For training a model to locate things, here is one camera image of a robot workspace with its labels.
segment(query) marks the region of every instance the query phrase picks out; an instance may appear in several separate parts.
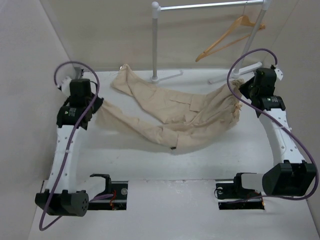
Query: cloth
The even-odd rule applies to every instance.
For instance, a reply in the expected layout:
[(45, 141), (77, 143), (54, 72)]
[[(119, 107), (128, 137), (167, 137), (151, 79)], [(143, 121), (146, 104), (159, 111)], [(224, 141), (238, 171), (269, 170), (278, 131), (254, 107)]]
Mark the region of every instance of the cloth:
[[(239, 86), (243, 83), (243, 79), (231, 82), (239, 96)], [(120, 121), (148, 140), (170, 148), (205, 144), (239, 121), (241, 105), (227, 84), (209, 94), (184, 93), (146, 82), (125, 64), (111, 86), (135, 98), (146, 112), (164, 124), (155, 126), (127, 116), (117, 106), (104, 100), (97, 112), (99, 125)]]

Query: wooden hanger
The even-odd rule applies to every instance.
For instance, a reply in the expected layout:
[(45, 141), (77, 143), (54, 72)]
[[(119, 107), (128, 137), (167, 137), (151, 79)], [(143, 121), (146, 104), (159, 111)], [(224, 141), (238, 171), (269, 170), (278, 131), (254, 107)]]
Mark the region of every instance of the wooden hanger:
[[(221, 43), (221, 41), (223, 39), (225, 39), (228, 35), (230, 35), (236, 28), (238, 28), (239, 26), (247, 26), (247, 27), (254, 27), (255, 26), (255, 22), (251, 22), (249, 17), (247, 15), (243, 15), (241, 17), (239, 17), (237, 20), (235, 20), (231, 26), (229, 27), (229, 29), (217, 40), (215, 41), (211, 46), (209, 46), (204, 52), (202, 52), (197, 58), (196, 58), (196, 62), (198, 62), (200, 59), (203, 59), (211, 54), (214, 54), (222, 49), (225, 49), (245, 38), (248, 38), (251, 34), (247, 34), (233, 42), (230, 42), (228, 43), (227, 45), (225, 46), (222, 46), (220, 47), (219, 49), (216, 49), (212, 52), (210, 52), (214, 47), (216, 47), (219, 43)], [(259, 27), (259, 30), (262, 30), (262, 29), (266, 29), (266, 25), (264, 24), (260, 24), (260, 27)]]

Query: beige wall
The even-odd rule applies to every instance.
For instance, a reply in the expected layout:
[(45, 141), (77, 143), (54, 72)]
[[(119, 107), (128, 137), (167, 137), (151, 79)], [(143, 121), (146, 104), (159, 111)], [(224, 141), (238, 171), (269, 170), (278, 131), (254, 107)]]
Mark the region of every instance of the beige wall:
[[(153, 0), (41, 0), (68, 55), (96, 70), (152, 67)], [(298, 0), (274, 0), (266, 13), (266, 30), (252, 48), (270, 48)], [(161, 6), (188, 5), (223, 0), (159, 0)], [(261, 6), (247, 6), (245, 14), (255, 22)], [(161, 12), (158, 20), (159, 68), (229, 67), (242, 53), (246, 40), (195, 62), (240, 17), (244, 7)], [(251, 32), (240, 27), (221, 46)], [(255, 55), (256, 60), (264, 58)]]
[(0, 239), (26, 240), (64, 101), (53, 74), (68, 56), (39, 0), (0, 0), (0, 43)]
[[(320, 168), (320, 1), (299, 0), (272, 46), (284, 78), (276, 89), (284, 99), (293, 133), (307, 146)], [(320, 190), (308, 204), (320, 230)]]

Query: cable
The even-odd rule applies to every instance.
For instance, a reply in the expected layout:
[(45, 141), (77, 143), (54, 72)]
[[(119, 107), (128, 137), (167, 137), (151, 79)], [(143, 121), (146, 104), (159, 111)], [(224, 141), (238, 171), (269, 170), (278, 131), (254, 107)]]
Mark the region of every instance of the cable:
[(216, 188), (216, 189), (214, 190), (213, 194), (214, 194), (214, 197), (215, 197), (216, 199), (219, 199), (218, 196), (216, 195), (217, 191), (218, 191), (218, 188)]
[(253, 108), (255, 111), (257, 111), (260, 114), (265, 115), (266, 117), (268, 117), (269, 119), (271, 119), (272, 121), (274, 121), (279, 127), (281, 127), (281, 129), (286, 132), (297, 144), (300, 145), (300, 147), (303, 149), (303, 151), (307, 154), (307, 156), (309, 157), (311, 163), (315, 166), (316, 169), (316, 174), (315, 174), (315, 182), (314, 182), (314, 186), (312, 188), (312, 190), (309, 192), (309, 194), (303, 196), (303, 197), (287, 197), (287, 196), (274, 196), (274, 195), (262, 195), (262, 196), (254, 196), (248, 199), (240, 199), (240, 200), (236, 200), (236, 201), (229, 201), (228, 203), (230, 204), (235, 204), (235, 203), (241, 203), (241, 202), (246, 202), (248, 200), (252, 200), (252, 199), (260, 199), (260, 198), (281, 198), (281, 199), (286, 199), (286, 200), (292, 200), (292, 201), (300, 201), (300, 200), (305, 200), (310, 198), (315, 191), (317, 190), (318, 184), (319, 184), (319, 172), (318, 172), (318, 168), (316, 165), (316, 162), (314, 160), (314, 158), (312, 157), (311, 153), (308, 151), (308, 149), (303, 145), (303, 143), (292, 133), (290, 132), (287, 128), (285, 128), (277, 119), (275, 119), (273, 116), (269, 115), (268, 113), (261, 111), (259, 108), (251, 105), (250, 103), (244, 101), (241, 99), (241, 97), (239, 97), (235, 91), (232, 89), (231, 85), (230, 85), (230, 75), (231, 72), (233, 70), (233, 68), (237, 65), (238, 62), (240, 62), (243, 58), (245, 58), (246, 56), (255, 53), (255, 52), (259, 52), (259, 51), (265, 51), (270, 53), (273, 57), (274, 57), (274, 61), (275, 64), (278, 64), (278, 59), (277, 56), (269, 49), (266, 48), (257, 48), (251, 51), (248, 51), (246, 54), (242, 55), (238, 60), (236, 60), (234, 62), (234, 64), (232, 65), (232, 67), (230, 68), (228, 75), (226, 77), (226, 83), (228, 85), (228, 88), (230, 90), (230, 92), (242, 103), (244, 103), (245, 105), (249, 106), (250, 108)]
[(97, 200), (108, 199), (108, 198), (111, 198), (113, 196), (114, 196), (114, 194), (104, 194), (104, 195), (96, 196), (90, 201), (90, 203), (93, 202), (93, 201), (97, 201)]
[(93, 83), (95, 85), (95, 89), (97, 89), (98, 84), (94, 81), (90, 81), (90, 83)]
[(111, 198), (111, 200), (110, 200), (110, 202), (109, 202), (110, 206), (112, 207), (112, 210), (114, 209), (114, 206), (115, 206), (114, 201), (115, 201), (115, 199), (116, 199), (116, 196), (117, 196), (117, 191), (114, 190), (114, 191), (113, 191), (113, 197)]
[(69, 140), (68, 140), (68, 142), (67, 142), (67, 144), (66, 144), (65, 154), (64, 154), (64, 157), (63, 157), (63, 160), (62, 160), (62, 164), (61, 164), (59, 173), (58, 173), (58, 175), (57, 175), (57, 177), (56, 177), (56, 180), (55, 180), (55, 182), (54, 182), (54, 184), (53, 184), (53, 187), (52, 187), (52, 189), (51, 189), (51, 192), (50, 192), (50, 194), (49, 194), (49, 197), (48, 197), (48, 199), (47, 199), (47, 201), (46, 201), (46, 203), (45, 203), (45, 205), (44, 205), (44, 208), (43, 208), (43, 212), (42, 212), (42, 215), (41, 215), (41, 218), (40, 218), (40, 223), (39, 223), (39, 230), (40, 230), (40, 231), (44, 231), (44, 230), (48, 229), (50, 226), (52, 226), (56, 221), (58, 221), (58, 220), (62, 217), (62, 216), (58, 216), (55, 220), (53, 220), (53, 221), (52, 221), (51, 223), (49, 223), (47, 226), (43, 227), (44, 220), (45, 220), (45, 216), (46, 216), (46, 213), (47, 213), (47, 211), (48, 211), (50, 202), (51, 202), (51, 200), (52, 200), (52, 197), (53, 197), (53, 195), (54, 195), (54, 193), (55, 193), (55, 190), (56, 190), (56, 188), (57, 188), (57, 186), (58, 186), (59, 180), (60, 180), (60, 178), (61, 178), (61, 175), (62, 175), (63, 170), (64, 170), (65, 165), (66, 165), (66, 161), (67, 161), (67, 158), (68, 158), (68, 152), (69, 152), (69, 148), (70, 148), (70, 145), (71, 145), (71, 141), (72, 141), (72, 139), (73, 139), (73, 137), (74, 137), (74, 134), (75, 134), (76, 129), (78, 128), (80, 122), (81, 122), (82, 119), (86, 116), (86, 114), (87, 114), (87, 112), (89, 111), (89, 109), (92, 108), (92, 106), (94, 105), (94, 102), (95, 102), (95, 100), (97, 99), (98, 93), (99, 93), (99, 90), (100, 90), (100, 81), (99, 81), (99, 78), (98, 78), (96, 72), (95, 72), (90, 66), (88, 66), (88, 65), (86, 65), (85, 63), (82, 63), (82, 62), (80, 62), (80, 61), (66, 61), (66, 62), (64, 62), (64, 63), (61, 63), (61, 64), (55, 69), (55, 71), (54, 71), (54, 76), (53, 76), (53, 80), (54, 80), (54, 84), (56, 85), (56, 87), (57, 87), (58, 89), (61, 90), (61, 86), (58, 85), (58, 83), (57, 83), (57, 73), (58, 73), (58, 71), (59, 71), (60, 68), (62, 68), (63, 66), (65, 66), (65, 65), (67, 65), (67, 64), (79, 64), (79, 65), (87, 68), (88, 70), (90, 70), (90, 71), (93, 73), (93, 75), (94, 75), (94, 77), (95, 77), (95, 79), (96, 79), (96, 91), (95, 91), (95, 95), (93, 96), (93, 98), (92, 98), (92, 100), (90, 101), (89, 105), (86, 107), (86, 109), (85, 109), (85, 110), (83, 111), (83, 113), (80, 115), (79, 119), (76, 121), (76, 123), (75, 123), (75, 125), (74, 125), (74, 127), (73, 127), (73, 129), (72, 129), (72, 131), (71, 131)]

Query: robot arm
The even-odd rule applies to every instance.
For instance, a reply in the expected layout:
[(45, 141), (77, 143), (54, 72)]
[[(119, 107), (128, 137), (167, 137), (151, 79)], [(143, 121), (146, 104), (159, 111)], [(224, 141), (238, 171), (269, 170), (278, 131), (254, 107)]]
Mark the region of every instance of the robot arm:
[[(255, 76), (240, 88), (251, 104), (279, 121), (290, 131), (286, 107), (281, 97), (275, 96), (275, 69), (258, 68)], [(265, 174), (237, 173), (233, 183), (217, 183), (223, 189), (219, 199), (247, 199), (250, 193), (265, 192), (269, 196), (303, 196), (316, 176), (317, 170), (307, 163), (292, 138), (272, 119), (256, 112), (267, 134), (274, 167)]]
[(111, 194), (115, 188), (107, 174), (92, 174), (85, 181), (77, 184), (76, 173), (82, 146), (81, 135), (87, 131), (92, 115), (102, 105), (103, 98), (96, 98), (92, 108), (81, 120), (79, 127), (75, 129), (62, 175), (57, 182), (74, 126), (94, 96), (91, 92), (90, 80), (83, 78), (65, 79), (62, 82), (61, 91), (67, 96), (67, 101), (57, 115), (57, 142), (52, 169), (45, 190), (36, 194), (35, 203), (45, 209), (49, 195), (55, 189), (46, 212), (52, 216), (82, 217), (87, 210), (97, 209), (97, 203), (93, 203), (94, 206), (91, 206), (92, 203), (90, 203), (97, 195)]

